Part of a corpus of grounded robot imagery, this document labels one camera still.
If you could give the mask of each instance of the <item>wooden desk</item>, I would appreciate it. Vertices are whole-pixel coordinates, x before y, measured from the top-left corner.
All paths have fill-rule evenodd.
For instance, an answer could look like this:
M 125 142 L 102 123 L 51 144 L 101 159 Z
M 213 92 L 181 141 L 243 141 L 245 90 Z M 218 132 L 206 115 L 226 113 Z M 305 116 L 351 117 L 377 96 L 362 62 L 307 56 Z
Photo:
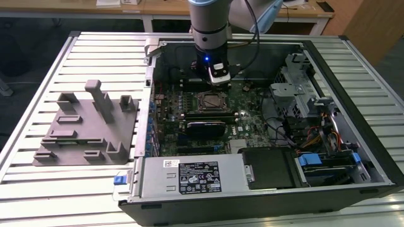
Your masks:
M 153 32 L 154 19 L 190 20 L 189 0 L 146 0 L 143 14 L 146 31 Z M 290 10 L 282 9 L 275 21 L 291 23 L 314 23 L 315 26 L 313 28 L 311 35 L 322 35 L 327 22 L 333 17 L 334 13 L 325 12 L 317 3 L 317 0 L 310 0 L 309 4 L 305 7 L 291 7 Z
M 189 0 L 142 0 L 139 5 L 98 9 L 97 0 L 0 0 L 0 17 L 142 19 L 146 32 L 154 32 L 154 19 L 190 20 Z M 334 13 L 310 0 L 306 7 L 282 9 L 277 22 L 314 23 L 311 35 L 321 35 Z

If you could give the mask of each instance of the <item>warning label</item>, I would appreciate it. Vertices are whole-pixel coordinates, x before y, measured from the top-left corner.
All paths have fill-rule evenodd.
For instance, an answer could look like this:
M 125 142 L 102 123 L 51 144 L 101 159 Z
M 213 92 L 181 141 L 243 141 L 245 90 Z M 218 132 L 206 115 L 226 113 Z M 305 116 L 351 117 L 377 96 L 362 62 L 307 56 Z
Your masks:
M 222 192 L 218 162 L 181 163 L 179 185 L 183 195 Z

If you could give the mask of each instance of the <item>white sticker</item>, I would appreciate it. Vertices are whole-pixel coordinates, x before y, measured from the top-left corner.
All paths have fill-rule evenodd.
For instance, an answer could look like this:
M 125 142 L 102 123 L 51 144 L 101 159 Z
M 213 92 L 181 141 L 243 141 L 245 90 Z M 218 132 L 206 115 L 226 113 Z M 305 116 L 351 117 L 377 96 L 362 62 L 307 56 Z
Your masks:
M 215 70 L 221 70 L 221 69 L 223 69 L 223 68 L 225 68 L 223 63 L 219 63 L 219 64 L 215 64 L 215 65 L 214 65 L 214 69 L 215 69 Z
M 165 160 L 163 167 L 178 167 L 179 166 L 179 160 Z
M 122 12 L 123 13 L 141 13 L 139 10 L 123 10 Z
M 318 17 L 330 17 L 331 18 L 333 15 L 330 15 L 330 14 L 319 14 Z

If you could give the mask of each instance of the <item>blue plastic tab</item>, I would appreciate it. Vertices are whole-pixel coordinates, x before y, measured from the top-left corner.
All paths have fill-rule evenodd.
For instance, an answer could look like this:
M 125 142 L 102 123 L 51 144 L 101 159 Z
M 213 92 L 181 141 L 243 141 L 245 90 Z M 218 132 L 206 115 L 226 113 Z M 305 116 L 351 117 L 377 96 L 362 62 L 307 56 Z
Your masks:
M 126 184 L 127 184 L 127 176 L 114 177 L 114 185 L 126 185 Z
M 146 150 L 151 150 L 153 149 L 153 145 L 150 143 L 146 144 Z
M 361 156 L 358 153 L 353 153 L 353 157 L 357 163 L 361 163 Z
M 322 159 L 318 154 L 305 154 L 299 157 L 299 163 L 302 166 L 306 165 L 322 165 Z
M 155 105 L 155 103 L 154 103 L 154 102 L 151 102 L 151 104 L 150 104 L 150 108 L 151 108 L 151 110 L 155 110 L 155 109 L 157 109 L 157 105 Z

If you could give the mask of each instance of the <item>colored wires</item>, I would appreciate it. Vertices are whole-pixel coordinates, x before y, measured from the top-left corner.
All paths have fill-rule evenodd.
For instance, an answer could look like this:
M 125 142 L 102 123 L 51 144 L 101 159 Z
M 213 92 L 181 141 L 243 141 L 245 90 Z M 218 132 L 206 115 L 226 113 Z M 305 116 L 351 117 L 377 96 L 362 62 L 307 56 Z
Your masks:
M 338 151 L 342 151 L 342 136 L 341 136 L 341 134 L 335 130 L 333 130 L 331 134 L 329 135 L 329 141 L 330 141 L 330 143 L 333 143 L 331 139 L 330 139 L 331 135 L 335 136 L 335 143 L 337 143 L 335 146 L 337 146 L 337 149 L 338 149 Z

